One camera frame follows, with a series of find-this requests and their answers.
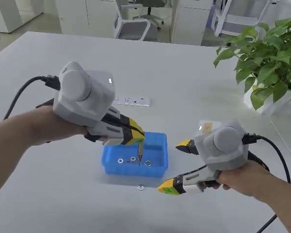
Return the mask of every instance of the table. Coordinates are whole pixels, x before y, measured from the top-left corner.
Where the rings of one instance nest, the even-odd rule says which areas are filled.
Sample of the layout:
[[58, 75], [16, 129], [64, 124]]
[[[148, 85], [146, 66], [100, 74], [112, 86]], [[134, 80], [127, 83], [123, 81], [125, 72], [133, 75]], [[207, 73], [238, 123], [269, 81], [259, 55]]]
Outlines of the table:
[[[58, 74], [69, 61], [107, 70], [116, 92], [149, 96], [152, 106], [116, 106], [146, 131], [168, 138], [169, 169], [164, 179], [202, 165], [175, 145], [192, 137], [200, 119], [237, 118], [249, 132], [270, 138], [291, 171], [291, 153], [266, 115], [247, 109], [235, 83], [236, 60], [212, 62], [216, 48], [25, 33], [0, 52], [0, 121], [21, 85], [37, 75]], [[52, 98], [53, 90], [33, 83], [13, 114]], [[206, 190], [178, 197], [154, 187], [164, 179], [110, 177], [100, 164], [102, 145], [81, 136], [30, 148], [0, 191], [0, 233], [252, 233], [273, 214], [235, 191]], [[280, 160], [264, 143], [250, 149], [284, 178]], [[138, 184], [145, 189], [139, 191]], [[266, 233], [286, 232], [276, 220]]]

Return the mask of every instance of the hand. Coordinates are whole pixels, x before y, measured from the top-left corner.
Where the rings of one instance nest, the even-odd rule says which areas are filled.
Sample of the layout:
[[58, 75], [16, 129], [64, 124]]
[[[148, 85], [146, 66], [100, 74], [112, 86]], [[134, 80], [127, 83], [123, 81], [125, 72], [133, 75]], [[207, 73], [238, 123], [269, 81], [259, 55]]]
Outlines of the hand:
[[222, 171], [217, 182], [223, 184], [225, 190], [232, 188], [246, 196], [259, 199], [261, 193], [269, 186], [269, 180], [273, 178], [275, 177], [260, 164], [248, 161], [239, 169]]
[[84, 126], [67, 122], [54, 114], [51, 106], [43, 106], [25, 113], [24, 119], [30, 124], [32, 145], [41, 145], [48, 141], [87, 133]]

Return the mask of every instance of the black cable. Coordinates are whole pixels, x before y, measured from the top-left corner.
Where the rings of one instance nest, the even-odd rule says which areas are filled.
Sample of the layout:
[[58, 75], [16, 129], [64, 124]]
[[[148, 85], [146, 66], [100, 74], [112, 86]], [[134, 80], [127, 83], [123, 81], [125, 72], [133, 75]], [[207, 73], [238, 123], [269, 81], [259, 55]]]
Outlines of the black cable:
[[47, 77], [45, 77], [45, 76], [38, 76], [38, 77], [34, 77], [34, 78], [32, 78], [32, 79], [29, 79], [21, 88], [20, 88], [20, 90], [17, 92], [17, 94], [15, 95], [15, 97], [14, 97], [14, 99], [13, 99], [13, 101], [12, 101], [12, 103], [11, 103], [11, 105], [10, 105], [10, 107], [9, 107], [9, 110], [7, 111], [7, 113], [5, 114], [5, 117], [4, 117], [4, 119], [3, 120], [5, 120], [5, 119], [7, 119], [7, 118], [9, 118], [9, 116], [10, 116], [10, 114], [11, 114], [11, 112], [12, 112], [12, 110], [13, 110], [13, 108], [14, 108], [14, 106], [15, 106], [15, 104], [16, 104], [16, 102], [17, 102], [17, 100], [18, 100], [18, 98], [19, 98], [19, 96], [21, 95], [21, 93], [23, 93], [23, 91], [30, 85], [30, 84], [32, 84], [34, 81], [37, 81], [37, 80], [42, 80], [42, 81], [44, 81], [44, 82], [46, 82], [47, 81]]
[[[291, 183], [291, 177], [290, 177], [290, 173], [289, 173], [289, 170], [288, 170], [288, 166], [286, 164], [286, 161], [284, 159], [284, 157], [282, 156], [282, 153], [280, 152], [279, 148], [274, 144], [274, 142], [272, 142], [270, 139], [268, 139], [267, 137], [263, 137], [263, 136], [260, 136], [260, 135], [257, 135], [257, 139], [262, 139], [266, 142], [268, 142], [277, 152], [281, 162], [282, 162], [282, 165], [283, 165], [283, 168], [285, 170], [285, 173], [286, 173], [286, 176], [287, 176], [287, 182], [288, 183]], [[274, 215], [270, 220], [268, 220], [267, 223], [264, 224], [264, 226], [262, 226], [260, 228], [260, 230], [257, 231], [257, 233], [261, 233], [262, 231], [264, 231], [272, 222], [274, 222], [274, 220], [277, 218], [277, 215]]]

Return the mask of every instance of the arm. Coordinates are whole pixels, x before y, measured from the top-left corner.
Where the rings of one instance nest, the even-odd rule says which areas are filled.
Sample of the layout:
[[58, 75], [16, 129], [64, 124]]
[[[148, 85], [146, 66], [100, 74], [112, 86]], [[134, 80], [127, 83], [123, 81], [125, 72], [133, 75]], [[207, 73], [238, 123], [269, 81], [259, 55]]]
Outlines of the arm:
[[233, 188], [269, 205], [291, 233], [291, 184], [253, 161], [237, 170], [222, 172], [218, 183], [223, 184], [225, 190]]
[[0, 123], [0, 189], [14, 171], [23, 153], [33, 145], [86, 134], [86, 128], [66, 122], [41, 107]]

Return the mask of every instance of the power strip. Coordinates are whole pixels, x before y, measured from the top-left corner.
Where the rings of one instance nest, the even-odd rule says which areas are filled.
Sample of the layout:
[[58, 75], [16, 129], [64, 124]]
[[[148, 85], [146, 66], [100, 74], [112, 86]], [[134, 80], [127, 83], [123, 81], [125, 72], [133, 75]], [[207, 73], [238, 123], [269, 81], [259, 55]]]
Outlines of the power strip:
[[112, 104], [119, 105], [134, 105], [134, 106], [143, 106], [150, 107], [151, 101], [149, 97], [141, 96], [116, 96]]

